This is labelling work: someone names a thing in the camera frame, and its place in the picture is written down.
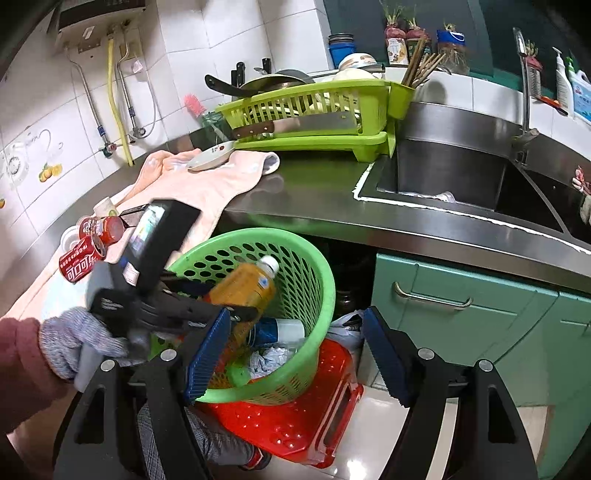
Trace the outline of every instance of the chopsticks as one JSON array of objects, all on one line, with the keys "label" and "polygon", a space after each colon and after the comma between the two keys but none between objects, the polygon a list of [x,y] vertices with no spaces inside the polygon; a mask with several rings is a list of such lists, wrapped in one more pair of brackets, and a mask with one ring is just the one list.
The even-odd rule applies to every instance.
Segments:
[{"label": "chopsticks", "polygon": [[417,48],[414,50],[413,57],[411,58],[407,67],[407,71],[404,74],[404,78],[402,79],[402,85],[406,85],[407,87],[411,88],[418,87],[443,61],[443,53],[440,53],[439,55],[431,53],[423,57],[425,44],[425,38],[421,38],[418,41]]}]

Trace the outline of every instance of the glove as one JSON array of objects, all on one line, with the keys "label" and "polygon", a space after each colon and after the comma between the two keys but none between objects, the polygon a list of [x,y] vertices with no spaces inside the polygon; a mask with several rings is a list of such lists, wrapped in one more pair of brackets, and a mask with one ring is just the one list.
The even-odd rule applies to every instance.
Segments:
[{"label": "glove", "polygon": [[102,322],[80,307],[47,319],[39,328],[41,352],[53,372],[64,380],[76,376],[83,343],[104,356],[128,355],[127,340],[113,338]]}]

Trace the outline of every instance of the red plastic stool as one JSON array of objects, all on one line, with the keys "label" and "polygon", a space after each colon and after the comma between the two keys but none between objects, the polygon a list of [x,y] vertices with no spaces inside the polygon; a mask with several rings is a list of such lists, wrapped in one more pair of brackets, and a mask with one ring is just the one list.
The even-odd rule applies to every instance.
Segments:
[{"label": "red plastic stool", "polygon": [[247,442],[295,463],[326,468],[335,459],[362,394],[350,353],[325,339],[312,385],[293,402],[272,407],[235,402],[206,408]]}]

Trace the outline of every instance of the green cabinet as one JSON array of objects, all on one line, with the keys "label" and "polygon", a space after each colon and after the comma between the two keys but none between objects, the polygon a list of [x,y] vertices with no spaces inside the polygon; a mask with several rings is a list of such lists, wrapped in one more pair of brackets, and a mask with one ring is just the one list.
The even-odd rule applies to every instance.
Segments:
[{"label": "green cabinet", "polygon": [[591,300],[561,292],[496,364],[517,405],[551,406],[540,478],[560,470],[591,421],[590,322]]},{"label": "green cabinet", "polygon": [[483,357],[496,361],[556,297],[544,288],[378,254],[372,302],[388,325],[407,332],[417,347],[473,365]]}]

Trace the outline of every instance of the green plastic basket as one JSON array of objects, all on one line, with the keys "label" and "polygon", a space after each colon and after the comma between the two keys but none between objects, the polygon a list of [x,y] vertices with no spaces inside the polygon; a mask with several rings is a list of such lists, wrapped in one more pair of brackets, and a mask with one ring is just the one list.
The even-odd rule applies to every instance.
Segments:
[{"label": "green plastic basket", "polygon": [[235,388],[208,388],[198,401],[247,401],[259,405],[288,403],[310,386],[318,352],[335,309],[335,279],[320,251],[302,237],[274,228],[247,228],[216,236],[190,250],[169,270],[207,283],[222,281],[244,261],[273,255],[280,265],[277,295],[265,315],[300,319],[306,341],[285,365],[255,382]]}]

